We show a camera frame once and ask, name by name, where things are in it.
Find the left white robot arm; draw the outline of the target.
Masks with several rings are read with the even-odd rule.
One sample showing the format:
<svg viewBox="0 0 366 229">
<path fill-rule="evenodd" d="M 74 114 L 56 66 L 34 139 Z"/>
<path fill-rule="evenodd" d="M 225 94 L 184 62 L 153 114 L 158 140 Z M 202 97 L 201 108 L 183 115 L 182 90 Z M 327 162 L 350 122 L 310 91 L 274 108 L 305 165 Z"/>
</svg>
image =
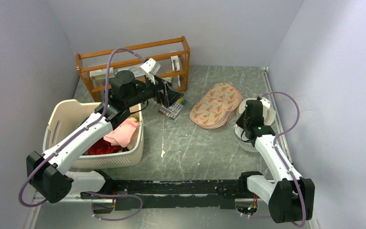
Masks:
<svg viewBox="0 0 366 229">
<path fill-rule="evenodd" d="M 69 169 L 91 146 L 120 126 L 131 115 L 131 107 L 150 99 L 168 107 L 183 97 L 169 82 L 158 76 L 154 79 L 141 82 L 131 71 L 116 73 L 111 80 L 111 95 L 84 123 L 45 152 L 34 151 L 27 156 L 27 183 L 50 203 L 70 193 L 94 192 L 100 198 L 109 197 L 113 185 L 103 173 L 71 173 Z"/>
</svg>

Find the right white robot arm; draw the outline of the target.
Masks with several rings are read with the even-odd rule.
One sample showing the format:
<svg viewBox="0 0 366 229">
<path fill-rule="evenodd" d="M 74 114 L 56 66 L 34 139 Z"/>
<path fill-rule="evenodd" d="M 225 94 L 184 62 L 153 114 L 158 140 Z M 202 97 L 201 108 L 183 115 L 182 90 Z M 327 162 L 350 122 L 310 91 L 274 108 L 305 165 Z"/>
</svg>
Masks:
<svg viewBox="0 0 366 229">
<path fill-rule="evenodd" d="M 250 172 L 238 185 L 238 192 L 248 198 L 255 194 L 269 208 L 275 223 L 292 222 L 303 227 L 313 216 L 315 185 L 295 169 L 278 143 L 278 135 L 264 123 L 264 99 L 245 101 L 244 111 L 234 126 L 241 147 L 258 152 L 266 162 L 273 182 L 262 174 Z"/>
</svg>

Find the white mesh laundry bag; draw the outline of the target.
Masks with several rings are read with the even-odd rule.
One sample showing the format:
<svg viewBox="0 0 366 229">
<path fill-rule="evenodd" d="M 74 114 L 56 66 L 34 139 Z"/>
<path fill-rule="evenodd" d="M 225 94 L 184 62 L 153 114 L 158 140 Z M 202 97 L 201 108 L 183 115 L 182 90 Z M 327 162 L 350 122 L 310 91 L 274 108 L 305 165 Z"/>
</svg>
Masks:
<svg viewBox="0 0 366 229">
<path fill-rule="evenodd" d="M 247 141 L 248 139 L 245 138 L 245 135 L 242 134 L 243 129 L 239 127 L 238 125 L 234 125 L 234 136 L 239 141 L 239 146 L 248 152 L 256 153 L 258 152 L 257 149 L 252 145 L 252 143 Z"/>
</svg>

